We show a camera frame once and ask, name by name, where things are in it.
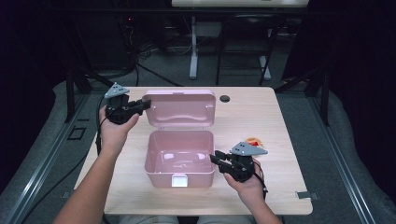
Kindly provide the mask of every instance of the box handle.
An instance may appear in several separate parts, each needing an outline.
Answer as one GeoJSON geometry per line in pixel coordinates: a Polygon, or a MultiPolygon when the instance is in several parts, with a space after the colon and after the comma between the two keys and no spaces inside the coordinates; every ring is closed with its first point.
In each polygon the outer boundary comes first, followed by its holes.
{"type": "Polygon", "coordinates": [[[189,179],[185,174],[173,174],[172,175],[172,187],[173,188],[186,188],[189,185],[189,179]]]}

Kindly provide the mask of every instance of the wrist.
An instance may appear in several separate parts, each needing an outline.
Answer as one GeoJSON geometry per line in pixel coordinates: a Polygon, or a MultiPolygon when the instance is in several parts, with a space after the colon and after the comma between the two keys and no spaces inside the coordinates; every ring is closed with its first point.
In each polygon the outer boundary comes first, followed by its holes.
{"type": "Polygon", "coordinates": [[[120,150],[116,150],[112,147],[103,146],[99,154],[99,157],[104,158],[106,160],[116,161],[119,155],[120,155],[120,150]]]}
{"type": "Polygon", "coordinates": [[[267,209],[268,205],[265,203],[265,200],[257,200],[254,203],[245,203],[247,209],[252,213],[260,213],[263,209],[267,209]]]}
{"type": "Polygon", "coordinates": [[[258,224],[280,224],[281,222],[277,216],[273,213],[270,207],[267,205],[265,200],[259,201],[252,207],[248,207],[251,215],[254,216],[258,224]]]}

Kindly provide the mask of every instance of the wooden table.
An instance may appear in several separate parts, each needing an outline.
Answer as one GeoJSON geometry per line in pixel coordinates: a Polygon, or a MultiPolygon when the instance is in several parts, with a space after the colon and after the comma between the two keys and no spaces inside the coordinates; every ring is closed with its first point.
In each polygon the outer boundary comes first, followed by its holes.
{"type": "MultiPolygon", "coordinates": [[[[131,100],[138,100],[146,90],[179,89],[158,87],[128,88],[131,100]]],[[[267,203],[277,215],[308,215],[312,212],[309,200],[300,200],[296,191],[306,186],[286,129],[275,93],[270,88],[204,87],[183,89],[212,90],[217,97],[216,118],[212,127],[215,150],[229,152],[238,142],[258,137],[268,150],[267,155],[255,156],[261,162],[268,187],[267,203]],[[231,98],[229,103],[219,100],[231,98]]],[[[145,160],[151,127],[144,113],[129,132],[121,152],[106,201],[107,214],[141,215],[245,215],[250,214],[236,191],[228,186],[216,168],[210,188],[156,189],[145,171],[145,160]]],[[[76,186],[87,174],[96,159],[94,140],[78,177],[76,186]]]]}

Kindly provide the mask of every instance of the gray gripper mount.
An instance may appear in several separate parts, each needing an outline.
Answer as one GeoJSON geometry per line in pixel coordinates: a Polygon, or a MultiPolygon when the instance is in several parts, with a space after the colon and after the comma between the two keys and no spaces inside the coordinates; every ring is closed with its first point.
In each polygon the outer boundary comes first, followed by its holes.
{"type": "Polygon", "coordinates": [[[251,146],[246,142],[240,142],[230,150],[230,153],[239,156],[254,156],[268,154],[268,151],[260,147],[251,146]]]}
{"type": "Polygon", "coordinates": [[[105,98],[108,99],[108,98],[111,98],[111,97],[123,95],[123,94],[128,93],[128,92],[129,92],[128,89],[122,87],[121,85],[117,84],[117,82],[115,82],[113,84],[113,86],[110,87],[110,89],[105,94],[105,98]]]}

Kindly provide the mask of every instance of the pink box lid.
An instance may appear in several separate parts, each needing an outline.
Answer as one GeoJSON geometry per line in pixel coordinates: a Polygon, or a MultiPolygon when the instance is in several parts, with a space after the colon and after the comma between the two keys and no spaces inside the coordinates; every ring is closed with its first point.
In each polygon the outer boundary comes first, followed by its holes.
{"type": "Polygon", "coordinates": [[[143,101],[151,100],[146,110],[154,127],[209,127],[215,122],[216,96],[209,90],[146,91],[143,101]]]}

